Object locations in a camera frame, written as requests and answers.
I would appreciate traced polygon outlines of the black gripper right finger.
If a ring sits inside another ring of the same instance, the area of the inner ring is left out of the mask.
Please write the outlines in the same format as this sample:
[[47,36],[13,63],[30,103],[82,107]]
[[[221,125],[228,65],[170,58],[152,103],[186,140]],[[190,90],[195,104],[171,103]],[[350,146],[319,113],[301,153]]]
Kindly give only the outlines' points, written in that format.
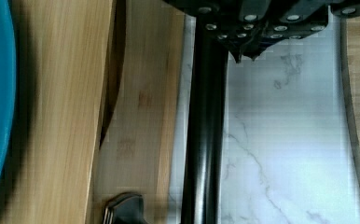
[[338,0],[330,8],[335,16],[341,18],[360,17],[360,0]]

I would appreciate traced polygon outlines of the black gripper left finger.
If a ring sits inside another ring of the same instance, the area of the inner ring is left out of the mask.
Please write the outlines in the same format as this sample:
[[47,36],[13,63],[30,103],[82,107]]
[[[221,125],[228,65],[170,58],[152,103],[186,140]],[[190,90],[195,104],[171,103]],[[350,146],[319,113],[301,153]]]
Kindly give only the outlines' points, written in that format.
[[198,5],[202,31],[239,62],[257,58],[286,39],[302,39],[328,25],[326,0],[206,0]]

